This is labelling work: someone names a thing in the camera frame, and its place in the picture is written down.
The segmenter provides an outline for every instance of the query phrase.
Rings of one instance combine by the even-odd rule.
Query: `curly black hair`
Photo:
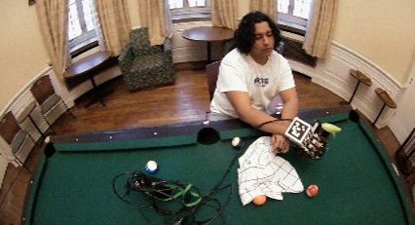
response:
[[[256,23],[267,21],[271,24],[271,28],[273,31],[275,39],[276,39],[276,47],[280,45],[283,36],[281,31],[279,30],[277,24],[271,19],[268,15],[261,13],[260,11],[252,12],[245,15],[241,23],[239,24],[239,28],[235,32],[235,46],[237,49],[249,54],[252,47],[256,42]]]

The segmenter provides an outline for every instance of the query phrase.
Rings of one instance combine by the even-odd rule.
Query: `white t-shirt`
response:
[[[248,92],[252,106],[263,111],[280,91],[295,88],[295,78],[288,60],[273,52],[268,63],[259,64],[251,55],[233,49],[223,59],[217,90],[211,103],[212,116],[237,118],[225,92]]]

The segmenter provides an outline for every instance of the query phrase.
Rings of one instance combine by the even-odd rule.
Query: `window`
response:
[[[70,0],[68,38],[71,52],[98,46],[91,0]]]
[[[170,0],[174,19],[211,17],[211,0]]]
[[[308,25],[312,0],[279,0],[279,19],[303,26]]]

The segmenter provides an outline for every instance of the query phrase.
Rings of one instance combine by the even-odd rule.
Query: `tangled cable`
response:
[[[223,218],[223,222],[227,224],[224,209],[229,205],[235,194],[235,184],[231,183],[223,186],[225,179],[232,172],[235,162],[244,151],[245,144],[255,134],[255,131],[260,130],[267,124],[277,121],[289,121],[289,119],[265,122],[251,131],[248,137],[243,141],[239,152],[233,157],[220,182],[208,192],[207,196],[201,197],[199,189],[192,184],[184,185],[176,180],[163,180],[150,176],[142,171],[126,172],[115,177],[114,190],[116,195],[124,202],[139,208],[143,217],[151,224],[155,223],[146,216],[143,212],[144,208],[155,208],[158,213],[163,216],[166,224],[211,224],[219,217]],[[130,178],[124,186],[126,193],[124,195],[120,195],[116,184],[123,176],[128,176]],[[228,188],[231,188],[231,192],[227,201],[223,204],[219,199],[213,198],[213,196],[216,193]],[[213,209],[215,214],[208,218],[197,218],[196,213],[204,207]]]

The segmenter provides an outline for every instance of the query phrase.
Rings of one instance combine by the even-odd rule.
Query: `man's hand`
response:
[[[289,150],[288,139],[280,134],[273,134],[272,140],[273,140],[273,153],[275,154],[287,153]]]

